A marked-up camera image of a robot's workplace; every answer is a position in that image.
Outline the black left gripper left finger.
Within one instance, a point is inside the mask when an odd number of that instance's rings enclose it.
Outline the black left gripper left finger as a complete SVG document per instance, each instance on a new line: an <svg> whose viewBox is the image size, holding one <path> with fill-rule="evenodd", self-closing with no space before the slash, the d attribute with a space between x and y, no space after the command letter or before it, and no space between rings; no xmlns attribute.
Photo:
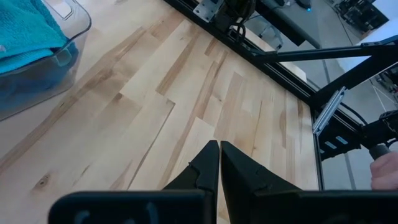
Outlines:
<svg viewBox="0 0 398 224"><path fill-rule="evenodd" d="M68 194L52 205L48 222L216 223L219 161L211 140L163 189Z"/></svg>

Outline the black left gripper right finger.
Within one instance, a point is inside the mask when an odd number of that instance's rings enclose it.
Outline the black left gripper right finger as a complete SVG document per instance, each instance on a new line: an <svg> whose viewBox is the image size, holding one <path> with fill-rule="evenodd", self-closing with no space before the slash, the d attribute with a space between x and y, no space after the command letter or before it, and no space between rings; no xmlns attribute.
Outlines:
<svg viewBox="0 0 398 224"><path fill-rule="evenodd" d="M231 223L397 223L397 192L302 190L228 141L221 181Z"/></svg>

